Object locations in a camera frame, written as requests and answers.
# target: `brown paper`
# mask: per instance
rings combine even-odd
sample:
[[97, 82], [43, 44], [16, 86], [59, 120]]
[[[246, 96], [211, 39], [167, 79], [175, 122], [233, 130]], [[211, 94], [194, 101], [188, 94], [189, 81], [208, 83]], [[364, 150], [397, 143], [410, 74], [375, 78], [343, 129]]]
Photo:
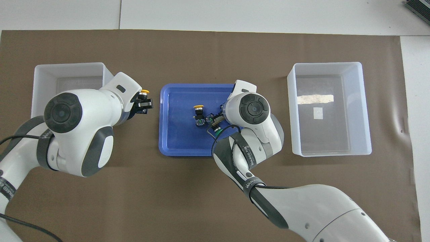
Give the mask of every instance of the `brown paper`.
[[[79, 62], [103, 62], [113, 74], [125, 72], [150, 90], [154, 109], [114, 128], [112, 157], [92, 177], [33, 169], [11, 200], [9, 216], [44, 227], [67, 242], [303, 241], [271, 224], [212, 158], [168, 157], [158, 150], [164, 85], [241, 79], [258, 86], [285, 131], [283, 150], [258, 165], [255, 175], [273, 186], [335, 186], [388, 237], [421, 240], [399, 37], [3, 31], [0, 137], [29, 119], [36, 65]], [[371, 155], [303, 158], [292, 153], [286, 76], [297, 62], [362, 63]], [[10, 226], [24, 241], [49, 239]]]

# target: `round button pad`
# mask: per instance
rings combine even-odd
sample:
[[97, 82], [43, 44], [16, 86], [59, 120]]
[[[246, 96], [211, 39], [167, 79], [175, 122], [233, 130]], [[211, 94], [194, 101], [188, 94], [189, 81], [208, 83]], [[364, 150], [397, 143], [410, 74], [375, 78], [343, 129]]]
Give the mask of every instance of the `round button pad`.
[[260, 124], [269, 115], [269, 104], [263, 97], [250, 93], [239, 104], [240, 116], [249, 124]]
[[57, 133], [74, 129], [82, 118], [82, 106], [73, 93], [61, 93], [52, 98], [45, 107], [45, 123]]

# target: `white plastic bin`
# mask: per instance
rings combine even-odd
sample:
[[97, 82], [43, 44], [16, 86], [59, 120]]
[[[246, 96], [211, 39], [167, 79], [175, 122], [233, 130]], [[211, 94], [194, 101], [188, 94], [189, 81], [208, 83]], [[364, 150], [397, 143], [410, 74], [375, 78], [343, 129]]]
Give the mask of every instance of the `white plastic bin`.
[[372, 152], [360, 62], [296, 63], [287, 81], [294, 154]]
[[60, 92], [99, 89], [113, 77], [101, 62], [38, 65], [34, 69], [31, 117], [43, 115], [49, 100]]

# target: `black vented object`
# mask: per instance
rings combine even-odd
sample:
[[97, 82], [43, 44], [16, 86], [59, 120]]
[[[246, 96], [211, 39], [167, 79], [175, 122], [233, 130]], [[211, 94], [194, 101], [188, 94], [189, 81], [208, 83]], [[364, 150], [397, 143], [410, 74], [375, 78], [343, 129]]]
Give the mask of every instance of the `black vented object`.
[[430, 24], [430, 0], [408, 0], [405, 6]]

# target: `blue plastic tray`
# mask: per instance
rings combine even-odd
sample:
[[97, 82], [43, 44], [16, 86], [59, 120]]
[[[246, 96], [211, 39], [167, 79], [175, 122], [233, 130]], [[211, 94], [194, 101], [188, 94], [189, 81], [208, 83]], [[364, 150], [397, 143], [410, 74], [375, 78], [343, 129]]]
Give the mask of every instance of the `blue plastic tray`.
[[[213, 138], [208, 125], [196, 126], [195, 105], [204, 105], [204, 115], [220, 112], [233, 84], [167, 84], [160, 93], [160, 132], [158, 148], [167, 156], [211, 156]], [[229, 128], [224, 134], [233, 134]]]

